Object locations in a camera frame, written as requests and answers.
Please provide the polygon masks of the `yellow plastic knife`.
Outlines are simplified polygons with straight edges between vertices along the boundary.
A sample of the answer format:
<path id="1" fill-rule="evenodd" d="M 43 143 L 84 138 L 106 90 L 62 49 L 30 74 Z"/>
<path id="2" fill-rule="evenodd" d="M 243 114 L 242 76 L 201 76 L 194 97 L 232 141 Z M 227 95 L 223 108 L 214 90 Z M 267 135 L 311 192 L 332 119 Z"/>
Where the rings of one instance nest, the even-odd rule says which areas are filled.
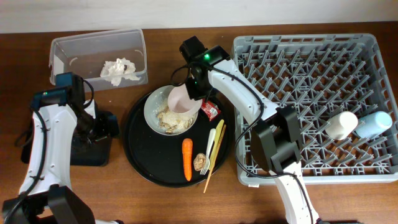
<path id="1" fill-rule="evenodd" d="M 217 149 L 218 142 L 220 140 L 223 125 L 224 125 L 224 120 L 221 119 L 216 127 L 216 135 L 215 135 L 214 145 L 213 145 L 213 149 L 210 154 L 210 169 L 212 167 L 214 167 L 214 164 L 215 164 L 216 149 Z"/>

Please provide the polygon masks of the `white cup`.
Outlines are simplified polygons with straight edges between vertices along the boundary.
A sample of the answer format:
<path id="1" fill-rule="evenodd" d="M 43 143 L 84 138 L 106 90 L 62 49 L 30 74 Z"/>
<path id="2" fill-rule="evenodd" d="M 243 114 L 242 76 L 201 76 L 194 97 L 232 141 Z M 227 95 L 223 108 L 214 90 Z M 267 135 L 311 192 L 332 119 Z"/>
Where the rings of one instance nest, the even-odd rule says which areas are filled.
<path id="1" fill-rule="evenodd" d="M 344 111 L 330 118 L 328 122 L 330 125 L 325 129 L 327 135 L 335 140 L 343 140 L 355 130 L 358 118 L 354 113 Z"/>

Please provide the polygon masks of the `red snack wrapper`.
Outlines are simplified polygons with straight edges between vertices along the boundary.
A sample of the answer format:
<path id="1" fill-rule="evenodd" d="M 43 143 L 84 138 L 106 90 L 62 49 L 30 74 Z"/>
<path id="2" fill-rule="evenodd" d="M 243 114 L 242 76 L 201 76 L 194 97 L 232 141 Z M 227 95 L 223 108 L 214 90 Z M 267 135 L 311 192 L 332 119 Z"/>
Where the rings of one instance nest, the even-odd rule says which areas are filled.
<path id="1" fill-rule="evenodd" d="M 219 114 L 221 114 L 221 110 L 218 106 L 210 100 L 202 100 L 201 110 L 207 115 L 209 121 L 213 121 Z"/>

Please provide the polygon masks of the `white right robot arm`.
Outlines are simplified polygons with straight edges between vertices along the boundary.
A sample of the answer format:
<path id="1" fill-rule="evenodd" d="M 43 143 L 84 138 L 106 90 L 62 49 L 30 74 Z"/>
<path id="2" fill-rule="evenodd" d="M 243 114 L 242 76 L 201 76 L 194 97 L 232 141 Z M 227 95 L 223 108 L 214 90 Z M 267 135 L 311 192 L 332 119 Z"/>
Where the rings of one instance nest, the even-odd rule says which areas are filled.
<path id="1" fill-rule="evenodd" d="M 251 155 L 256 164 L 273 179 L 285 207 L 288 223 L 321 223 L 302 176 L 302 137 L 297 112 L 281 108 L 267 99 L 239 71 L 221 46 L 206 48 L 193 36 L 179 48 L 188 75 L 182 82 L 191 100 L 202 100 L 212 90 L 222 93 L 241 113 L 249 126 L 237 137 L 239 146 L 250 134 Z"/>

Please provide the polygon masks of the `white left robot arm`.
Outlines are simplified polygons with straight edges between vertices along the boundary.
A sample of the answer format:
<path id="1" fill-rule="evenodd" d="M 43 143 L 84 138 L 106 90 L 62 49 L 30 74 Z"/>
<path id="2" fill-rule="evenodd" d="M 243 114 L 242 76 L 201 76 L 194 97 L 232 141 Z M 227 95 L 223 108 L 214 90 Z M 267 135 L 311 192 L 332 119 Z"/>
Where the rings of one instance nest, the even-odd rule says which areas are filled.
<path id="1" fill-rule="evenodd" d="M 91 208 L 72 190 L 71 150 L 110 147 L 119 134 L 115 115 L 97 112 L 85 99 L 89 82 L 72 72 L 58 74 L 55 88 L 32 99 L 32 149 L 16 198 L 4 201 L 5 223 L 98 223 Z"/>

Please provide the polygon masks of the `grey plate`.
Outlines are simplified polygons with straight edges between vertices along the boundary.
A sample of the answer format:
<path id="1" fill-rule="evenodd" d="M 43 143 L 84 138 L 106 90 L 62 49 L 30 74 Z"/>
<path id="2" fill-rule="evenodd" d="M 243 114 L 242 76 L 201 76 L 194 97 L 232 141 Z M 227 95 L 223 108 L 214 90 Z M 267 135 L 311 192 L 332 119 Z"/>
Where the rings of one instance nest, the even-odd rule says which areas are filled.
<path id="1" fill-rule="evenodd" d="M 151 129 L 153 129 L 155 132 L 166 135 L 166 136 L 175 136 L 178 134 L 166 134 L 165 131 L 158 126 L 158 119 L 156 118 L 156 109 L 161 106 L 161 105 L 167 105 L 167 99 L 174 87 L 172 85 L 167 85 L 167 86 L 162 86 L 158 89 L 156 89 L 153 93 L 151 93 L 144 103 L 144 117 Z"/>

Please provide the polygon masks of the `white napkin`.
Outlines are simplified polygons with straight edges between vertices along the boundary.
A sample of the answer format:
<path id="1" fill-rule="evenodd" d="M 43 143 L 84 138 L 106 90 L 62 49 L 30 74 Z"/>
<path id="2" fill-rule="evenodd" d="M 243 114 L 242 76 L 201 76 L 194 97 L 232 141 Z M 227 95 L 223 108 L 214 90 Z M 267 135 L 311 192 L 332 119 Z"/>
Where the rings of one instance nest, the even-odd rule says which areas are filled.
<path id="1" fill-rule="evenodd" d="M 105 61 L 100 77 L 113 86 L 119 86 L 123 78 L 132 81 L 140 80 L 135 71 L 136 66 L 133 62 L 126 58 L 117 58 L 116 61 Z"/>

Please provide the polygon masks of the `white plastic fork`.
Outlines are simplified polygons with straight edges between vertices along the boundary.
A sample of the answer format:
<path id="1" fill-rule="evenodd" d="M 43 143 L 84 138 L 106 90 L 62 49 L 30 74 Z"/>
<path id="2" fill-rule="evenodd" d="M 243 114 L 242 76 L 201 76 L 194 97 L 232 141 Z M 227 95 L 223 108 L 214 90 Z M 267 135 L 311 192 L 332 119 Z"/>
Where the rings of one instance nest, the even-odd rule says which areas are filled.
<path id="1" fill-rule="evenodd" d="M 213 147 L 214 140 L 215 140 L 215 134 L 216 134 L 216 129 L 215 128 L 211 129 L 210 132 L 209 132 L 208 143 L 207 143 L 207 147 L 206 147 L 205 166 L 200 171 L 201 175 L 205 175 L 207 170 L 209 169 L 209 166 L 210 166 L 210 152 L 211 152 L 211 149 Z"/>

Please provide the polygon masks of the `wooden chopstick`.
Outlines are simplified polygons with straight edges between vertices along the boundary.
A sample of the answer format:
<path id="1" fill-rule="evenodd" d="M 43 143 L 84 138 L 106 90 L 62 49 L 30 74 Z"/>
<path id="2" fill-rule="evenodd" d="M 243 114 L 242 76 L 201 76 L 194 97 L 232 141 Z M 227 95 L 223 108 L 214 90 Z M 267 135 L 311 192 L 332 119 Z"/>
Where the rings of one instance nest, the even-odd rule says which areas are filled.
<path id="1" fill-rule="evenodd" d="M 216 158 L 217 158 L 217 156 L 218 156 L 218 152 L 219 152 L 219 150 L 220 150 L 220 146 L 221 146 L 221 143 L 222 143 L 222 140 L 223 140 L 223 136 L 224 136 L 225 130 L 226 130 L 226 125 L 224 124 L 224 125 L 223 125 L 223 128 L 222 128 L 222 131 L 221 131 L 220 140 L 219 140 L 219 142 L 218 142 L 217 149 L 216 149 L 215 163 L 216 163 Z M 207 180 L 206 180 L 206 184 L 205 184 L 205 188 L 204 188 L 203 193 L 205 193 L 206 190 L 207 190 L 207 188 L 208 188 L 208 184 L 209 184 L 209 181 L 210 181 L 210 179 L 211 179 L 211 175 L 212 175 L 212 172 L 213 172 L 214 167 L 212 167 L 212 168 L 210 169 L 209 173 L 208 173 L 208 177 L 207 177 Z"/>

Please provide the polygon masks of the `brown food lump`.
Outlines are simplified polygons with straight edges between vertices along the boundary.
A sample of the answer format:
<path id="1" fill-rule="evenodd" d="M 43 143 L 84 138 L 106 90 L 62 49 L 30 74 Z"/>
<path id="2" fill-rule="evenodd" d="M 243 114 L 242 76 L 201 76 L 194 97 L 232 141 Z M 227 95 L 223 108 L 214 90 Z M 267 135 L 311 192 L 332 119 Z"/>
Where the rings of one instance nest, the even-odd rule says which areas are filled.
<path id="1" fill-rule="evenodd" d="M 206 164 L 206 156 L 203 153 L 198 153 L 193 160 L 193 166 L 196 171 L 201 171 Z"/>

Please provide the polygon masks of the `light blue cup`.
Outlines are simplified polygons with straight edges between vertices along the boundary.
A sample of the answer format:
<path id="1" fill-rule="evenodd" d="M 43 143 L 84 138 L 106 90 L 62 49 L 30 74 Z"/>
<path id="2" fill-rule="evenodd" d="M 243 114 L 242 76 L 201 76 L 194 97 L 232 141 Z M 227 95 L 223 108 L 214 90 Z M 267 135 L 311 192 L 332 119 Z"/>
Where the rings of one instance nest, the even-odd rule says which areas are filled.
<path id="1" fill-rule="evenodd" d="M 355 129 L 355 133 L 360 138 L 375 138 L 392 126 L 392 118 L 384 111 L 366 115 L 358 121 L 360 125 Z"/>

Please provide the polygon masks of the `rice and food scraps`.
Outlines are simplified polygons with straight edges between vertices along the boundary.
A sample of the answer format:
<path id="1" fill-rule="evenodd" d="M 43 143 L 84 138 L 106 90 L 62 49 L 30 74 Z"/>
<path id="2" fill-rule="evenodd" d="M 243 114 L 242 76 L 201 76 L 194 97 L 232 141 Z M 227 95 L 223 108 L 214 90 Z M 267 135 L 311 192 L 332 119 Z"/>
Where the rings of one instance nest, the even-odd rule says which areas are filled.
<path id="1" fill-rule="evenodd" d="M 159 128 L 166 134 L 179 134 L 186 131 L 195 121 L 196 115 L 183 115 L 174 113 L 167 105 L 161 105 L 156 109 L 156 118 Z"/>

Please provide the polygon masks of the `orange carrot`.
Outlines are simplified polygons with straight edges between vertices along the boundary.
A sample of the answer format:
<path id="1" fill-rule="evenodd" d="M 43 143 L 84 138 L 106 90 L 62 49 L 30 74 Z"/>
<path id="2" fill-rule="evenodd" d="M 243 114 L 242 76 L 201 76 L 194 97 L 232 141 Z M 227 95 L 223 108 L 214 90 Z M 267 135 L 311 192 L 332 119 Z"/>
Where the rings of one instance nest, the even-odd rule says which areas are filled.
<path id="1" fill-rule="evenodd" d="M 187 181 L 192 179 L 192 154 L 193 154 L 193 141 L 185 138 L 182 143 L 182 156 L 183 156 L 183 172 Z"/>

